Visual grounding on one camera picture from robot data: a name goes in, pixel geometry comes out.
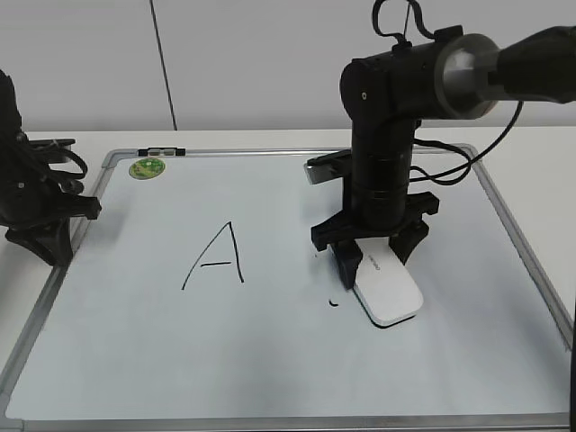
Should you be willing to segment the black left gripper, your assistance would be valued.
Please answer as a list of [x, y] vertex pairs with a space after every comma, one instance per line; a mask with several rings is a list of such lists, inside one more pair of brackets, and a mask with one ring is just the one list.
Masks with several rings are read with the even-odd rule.
[[72, 139], [30, 141], [1, 138], [1, 224], [5, 238], [49, 266], [67, 266], [73, 257], [71, 217], [95, 220], [96, 197], [83, 196], [88, 168], [70, 146]]

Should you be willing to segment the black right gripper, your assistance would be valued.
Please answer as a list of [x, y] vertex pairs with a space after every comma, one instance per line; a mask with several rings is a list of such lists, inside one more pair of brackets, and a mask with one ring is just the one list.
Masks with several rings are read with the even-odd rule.
[[311, 241], [318, 251], [330, 245], [338, 276], [346, 289], [356, 283], [363, 260], [357, 239], [387, 238], [389, 247], [403, 265], [428, 235], [425, 215], [435, 215], [439, 199], [431, 192], [404, 194], [390, 199], [362, 196], [350, 179], [343, 181], [343, 208], [311, 228]]

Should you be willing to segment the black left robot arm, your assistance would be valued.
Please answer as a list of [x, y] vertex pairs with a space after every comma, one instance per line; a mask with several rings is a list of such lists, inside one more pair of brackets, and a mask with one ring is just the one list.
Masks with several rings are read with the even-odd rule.
[[1, 75], [1, 225], [5, 238], [50, 266], [66, 266], [73, 251], [70, 222], [93, 221], [102, 209], [83, 196], [86, 162], [74, 139], [31, 140], [23, 131], [13, 80]]

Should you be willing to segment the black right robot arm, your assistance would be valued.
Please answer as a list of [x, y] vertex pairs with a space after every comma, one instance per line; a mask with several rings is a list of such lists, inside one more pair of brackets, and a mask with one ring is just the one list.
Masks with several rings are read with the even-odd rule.
[[343, 182], [342, 208], [311, 230], [317, 250], [331, 249], [341, 282], [351, 288], [363, 259], [362, 239], [385, 238], [401, 262], [429, 232], [437, 213], [430, 192], [410, 193], [415, 132], [424, 120], [475, 120], [500, 101], [571, 103], [575, 99], [575, 30], [555, 26], [505, 49], [459, 26], [435, 31], [427, 44], [397, 43], [353, 59], [339, 82], [352, 122], [348, 149], [308, 160], [313, 184]]

